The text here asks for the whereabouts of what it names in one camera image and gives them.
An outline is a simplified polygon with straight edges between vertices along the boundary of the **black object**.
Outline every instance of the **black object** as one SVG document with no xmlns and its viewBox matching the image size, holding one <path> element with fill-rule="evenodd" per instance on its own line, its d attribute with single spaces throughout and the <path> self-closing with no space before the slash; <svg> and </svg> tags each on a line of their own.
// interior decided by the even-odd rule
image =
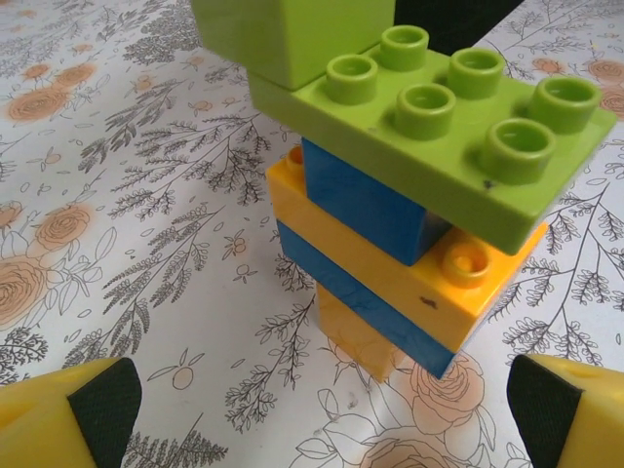
<svg viewBox="0 0 624 468">
<path fill-rule="evenodd" d="M 533 468 L 557 468 L 583 390 L 517 356 L 507 381 L 507 401 Z"/>
<path fill-rule="evenodd" d="M 452 55 L 474 46 L 523 0 L 397 0 L 395 24 L 429 32 L 429 48 Z"/>
<path fill-rule="evenodd" d="M 141 401 L 137 369 L 122 358 L 67 397 L 97 468 L 119 468 Z"/>
</svg>

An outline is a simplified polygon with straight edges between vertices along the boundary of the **botanical pattern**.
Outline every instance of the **botanical pattern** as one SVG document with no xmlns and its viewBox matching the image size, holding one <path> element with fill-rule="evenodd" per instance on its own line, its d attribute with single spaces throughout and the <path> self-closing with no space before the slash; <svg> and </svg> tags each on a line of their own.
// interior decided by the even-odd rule
<svg viewBox="0 0 624 468">
<path fill-rule="evenodd" d="M 591 80 L 624 121 L 622 21 L 526 0 L 481 45 L 516 79 Z M 622 369 L 624 124 L 445 377 L 398 353 L 379 383 L 280 247 L 264 173 L 299 137 L 200 43 L 189 0 L 0 0 L 0 385 L 131 356 L 128 468 L 529 468 L 509 361 Z"/>
</svg>

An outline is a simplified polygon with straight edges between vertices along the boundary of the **light green brick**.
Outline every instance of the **light green brick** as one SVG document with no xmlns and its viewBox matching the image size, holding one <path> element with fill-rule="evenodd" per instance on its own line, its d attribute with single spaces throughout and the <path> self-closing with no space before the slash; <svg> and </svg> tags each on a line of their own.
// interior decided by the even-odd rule
<svg viewBox="0 0 624 468">
<path fill-rule="evenodd" d="M 338 55 L 372 47 L 395 0 L 192 0 L 204 47 L 284 88 L 320 77 Z"/>
<path fill-rule="evenodd" d="M 584 80 L 550 78 L 534 87 L 503 76 L 503 58 L 490 51 L 449 58 L 423 41 L 421 29 L 394 27 L 383 48 L 333 60 L 328 75 L 295 92 L 252 73 L 253 104 L 515 254 L 616 117 L 598 108 L 600 91 Z"/>
</svg>

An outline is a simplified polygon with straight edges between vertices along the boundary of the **table surface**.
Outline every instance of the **table surface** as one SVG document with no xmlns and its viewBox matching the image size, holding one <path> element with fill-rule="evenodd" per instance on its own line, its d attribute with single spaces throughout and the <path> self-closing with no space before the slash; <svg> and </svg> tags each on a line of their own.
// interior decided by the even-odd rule
<svg viewBox="0 0 624 468">
<path fill-rule="evenodd" d="M 592 80 L 624 120 L 623 38 L 621 1 L 529 0 L 481 44 L 521 80 Z M 263 172 L 298 136 L 186 0 L 0 0 L 0 99 L 0 384 L 132 356 L 126 466 L 527 468 L 510 358 L 624 371 L 622 124 L 447 377 L 378 385 L 281 254 Z"/>
</svg>

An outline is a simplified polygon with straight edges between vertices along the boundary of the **toy brick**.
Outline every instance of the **toy brick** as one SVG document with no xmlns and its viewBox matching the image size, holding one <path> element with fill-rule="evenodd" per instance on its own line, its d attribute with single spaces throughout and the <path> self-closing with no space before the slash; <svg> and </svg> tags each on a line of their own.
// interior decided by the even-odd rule
<svg viewBox="0 0 624 468">
<path fill-rule="evenodd" d="M 303 170 L 289 166 L 286 158 L 267 171 L 275 216 L 454 353 L 547 230 L 540 225 L 508 256 L 452 228 L 414 266 L 405 266 L 310 202 Z M 462 259 L 473 261 L 472 273 L 455 269 Z"/>
<path fill-rule="evenodd" d="M 372 47 L 394 0 L 192 0 L 204 47 L 290 90 L 340 54 Z"/>
<path fill-rule="evenodd" d="M 451 58 L 395 26 L 358 56 L 289 92 L 251 73 L 253 104 L 337 158 L 492 246 L 516 254 L 616 122 L 575 77 L 537 87 L 504 59 Z"/>
<path fill-rule="evenodd" d="M 383 382 L 406 355 L 331 292 L 317 284 L 321 331 L 378 382 Z"/>
<path fill-rule="evenodd" d="M 284 255 L 424 369 L 442 377 L 456 353 L 447 350 L 280 220 L 277 226 Z"/>
<path fill-rule="evenodd" d="M 414 265 L 450 224 L 303 139 L 308 198 L 405 265 Z"/>
</svg>

